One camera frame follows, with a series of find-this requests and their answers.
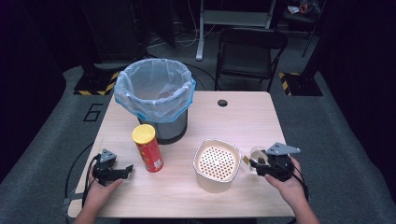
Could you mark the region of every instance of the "table leg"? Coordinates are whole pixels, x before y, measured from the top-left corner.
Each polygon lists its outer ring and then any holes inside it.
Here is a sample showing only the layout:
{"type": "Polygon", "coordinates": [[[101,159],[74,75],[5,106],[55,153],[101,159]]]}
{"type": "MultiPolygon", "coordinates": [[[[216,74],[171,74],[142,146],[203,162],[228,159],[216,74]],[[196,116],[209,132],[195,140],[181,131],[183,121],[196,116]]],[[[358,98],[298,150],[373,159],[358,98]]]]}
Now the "table leg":
{"type": "Polygon", "coordinates": [[[201,12],[199,17],[199,42],[196,61],[201,61],[204,54],[204,0],[201,0],[201,12]]]}
{"type": "Polygon", "coordinates": [[[273,14],[274,14],[275,3],[276,3],[276,0],[271,0],[270,10],[268,11],[267,23],[265,23],[266,29],[270,28],[271,20],[272,20],[273,14]]]}

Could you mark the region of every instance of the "colander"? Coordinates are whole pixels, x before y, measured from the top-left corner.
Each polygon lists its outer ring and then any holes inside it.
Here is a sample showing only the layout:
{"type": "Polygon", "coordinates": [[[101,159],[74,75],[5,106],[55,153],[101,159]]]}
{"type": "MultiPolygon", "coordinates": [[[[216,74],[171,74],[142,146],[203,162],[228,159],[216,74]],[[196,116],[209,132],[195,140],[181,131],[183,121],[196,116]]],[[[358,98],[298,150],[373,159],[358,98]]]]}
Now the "colander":
{"type": "Polygon", "coordinates": [[[235,178],[241,153],[229,143],[217,139],[207,139],[198,148],[193,167],[198,184],[211,193],[227,190],[235,178]]]}

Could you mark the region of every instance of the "blue plastic bag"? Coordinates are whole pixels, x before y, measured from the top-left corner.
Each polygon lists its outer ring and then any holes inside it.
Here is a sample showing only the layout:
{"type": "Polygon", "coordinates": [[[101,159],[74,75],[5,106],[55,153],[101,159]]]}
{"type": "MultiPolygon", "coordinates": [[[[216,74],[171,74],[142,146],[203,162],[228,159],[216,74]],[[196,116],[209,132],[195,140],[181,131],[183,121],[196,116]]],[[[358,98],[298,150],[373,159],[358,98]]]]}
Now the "blue plastic bag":
{"type": "Polygon", "coordinates": [[[117,103],[140,119],[173,122],[192,103],[195,85],[183,63],[145,59],[120,72],[114,94],[117,103]]]}

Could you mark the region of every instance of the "black chair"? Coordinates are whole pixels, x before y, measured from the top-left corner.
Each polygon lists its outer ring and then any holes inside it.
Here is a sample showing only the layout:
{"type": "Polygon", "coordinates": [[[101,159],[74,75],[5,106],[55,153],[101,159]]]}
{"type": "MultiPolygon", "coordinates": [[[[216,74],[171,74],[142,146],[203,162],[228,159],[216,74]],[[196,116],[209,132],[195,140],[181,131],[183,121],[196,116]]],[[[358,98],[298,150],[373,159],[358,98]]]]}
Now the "black chair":
{"type": "Polygon", "coordinates": [[[309,33],[307,36],[307,42],[306,42],[302,57],[305,57],[306,51],[308,50],[309,44],[311,43],[311,40],[312,40],[312,37],[317,32],[318,22],[322,16],[323,8],[326,6],[327,0],[324,0],[322,2],[323,3],[322,3],[322,6],[320,7],[321,10],[320,10],[319,14],[306,14],[305,15],[300,12],[291,14],[288,10],[288,6],[284,3],[282,4],[282,9],[279,12],[280,16],[278,16],[278,19],[280,21],[291,22],[291,23],[303,26],[305,29],[309,30],[309,33]]]}
{"type": "Polygon", "coordinates": [[[267,91],[288,39],[279,31],[254,27],[231,27],[219,35],[215,91],[220,75],[269,79],[267,91]],[[271,50],[277,54],[271,60],[271,50]]]}

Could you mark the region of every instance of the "yellow and black tape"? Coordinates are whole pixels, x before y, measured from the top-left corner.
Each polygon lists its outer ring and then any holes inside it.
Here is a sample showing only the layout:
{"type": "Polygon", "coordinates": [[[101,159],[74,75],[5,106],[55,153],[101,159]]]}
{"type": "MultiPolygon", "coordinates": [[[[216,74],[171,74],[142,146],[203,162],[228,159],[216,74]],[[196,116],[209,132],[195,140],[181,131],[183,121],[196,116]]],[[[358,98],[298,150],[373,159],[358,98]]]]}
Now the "yellow and black tape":
{"type": "Polygon", "coordinates": [[[299,76],[300,73],[279,73],[280,82],[282,83],[283,91],[285,91],[286,95],[291,95],[290,87],[286,80],[286,75],[299,76]]]}
{"type": "Polygon", "coordinates": [[[117,72],[113,74],[111,77],[107,88],[105,90],[100,90],[100,91],[75,91],[74,94],[76,95],[108,95],[111,90],[113,90],[114,85],[116,84],[117,77],[119,76],[120,72],[117,72]]]}

